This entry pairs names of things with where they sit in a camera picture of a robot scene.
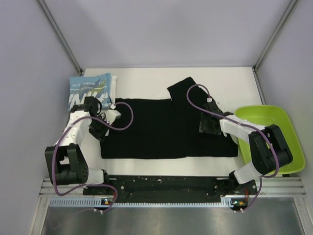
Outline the black t shirt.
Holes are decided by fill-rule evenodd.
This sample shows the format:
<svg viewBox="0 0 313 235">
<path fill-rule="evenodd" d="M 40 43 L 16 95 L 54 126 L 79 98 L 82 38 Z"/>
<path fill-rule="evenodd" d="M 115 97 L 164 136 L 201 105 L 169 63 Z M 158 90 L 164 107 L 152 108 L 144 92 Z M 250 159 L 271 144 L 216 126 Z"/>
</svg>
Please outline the black t shirt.
<svg viewBox="0 0 313 235">
<path fill-rule="evenodd" d="M 201 112 L 190 102 L 202 106 L 206 92 L 194 87 L 188 77 L 170 87 L 169 99 L 118 98 L 120 119 L 100 143 L 103 159 L 178 159 L 185 157 L 236 157 L 238 146 L 231 136 L 201 133 Z"/>
</svg>

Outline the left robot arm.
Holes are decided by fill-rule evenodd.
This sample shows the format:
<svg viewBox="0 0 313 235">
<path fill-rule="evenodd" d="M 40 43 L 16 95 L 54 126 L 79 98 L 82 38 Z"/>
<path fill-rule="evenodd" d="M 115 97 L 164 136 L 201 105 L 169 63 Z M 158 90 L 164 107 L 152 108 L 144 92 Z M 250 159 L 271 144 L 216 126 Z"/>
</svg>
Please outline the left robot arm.
<svg viewBox="0 0 313 235">
<path fill-rule="evenodd" d="M 74 105 L 69 120 L 60 139 L 54 146 L 45 149 L 45 159 L 51 183 L 59 185 L 93 185 L 100 194 L 110 191 L 111 183 L 102 169 L 88 167 L 81 150 L 86 134 L 97 130 L 100 102 L 92 97 L 85 98 L 83 104 Z"/>
</svg>

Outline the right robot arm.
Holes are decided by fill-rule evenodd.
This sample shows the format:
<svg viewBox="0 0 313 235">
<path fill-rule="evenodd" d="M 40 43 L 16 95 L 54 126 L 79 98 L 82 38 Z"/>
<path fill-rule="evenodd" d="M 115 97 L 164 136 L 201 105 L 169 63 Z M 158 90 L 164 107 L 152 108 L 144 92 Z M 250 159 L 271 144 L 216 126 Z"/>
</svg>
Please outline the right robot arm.
<svg viewBox="0 0 313 235">
<path fill-rule="evenodd" d="M 200 131 L 242 140 L 249 145 L 251 160 L 229 174 L 228 188 L 241 193 L 251 180 L 277 172 L 293 161 L 291 150 L 279 126 L 262 126 L 241 119 L 231 112 L 222 112 L 216 102 L 208 98 L 201 107 Z"/>
</svg>

